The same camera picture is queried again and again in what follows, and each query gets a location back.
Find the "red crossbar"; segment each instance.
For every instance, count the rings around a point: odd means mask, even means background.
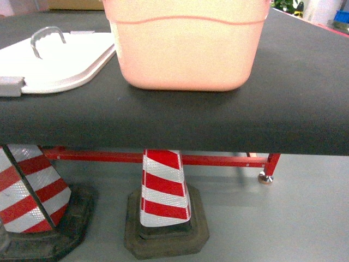
[[[83,160],[99,162],[142,163],[142,153],[119,153],[102,151],[66,150],[62,147],[43,149],[43,153],[51,160]],[[225,156],[192,156],[182,155],[184,165],[237,166],[251,168],[268,167],[266,157],[225,157]]]

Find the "black rubber base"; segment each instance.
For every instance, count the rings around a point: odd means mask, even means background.
[[[57,261],[82,242],[93,212],[95,194],[94,190],[83,186],[70,186],[70,189],[69,205],[56,230],[8,233],[11,243],[0,253],[1,262]]]
[[[175,257],[198,253],[209,238],[199,191],[187,185],[191,202],[189,222],[169,227],[146,228],[140,223],[141,189],[128,197],[125,247],[137,259]]]

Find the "traffic cone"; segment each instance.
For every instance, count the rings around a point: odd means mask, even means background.
[[[190,198],[179,151],[144,150],[141,224],[164,227],[190,219]]]
[[[0,147],[0,219],[10,237],[0,261],[66,255],[82,241],[92,203],[88,189],[72,191],[37,146]]]
[[[126,248],[138,259],[173,257],[199,252],[208,238],[200,194],[185,183],[180,152],[144,150],[142,187],[128,199]]]

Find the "pink plastic container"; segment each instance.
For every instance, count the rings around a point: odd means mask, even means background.
[[[250,76],[270,0],[103,0],[121,71],[144,89],[228,91]]]

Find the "green plant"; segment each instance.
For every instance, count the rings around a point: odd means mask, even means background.
[[[295,8],[293,7],[293,0],[274,0],[272,7],[293,14]]]

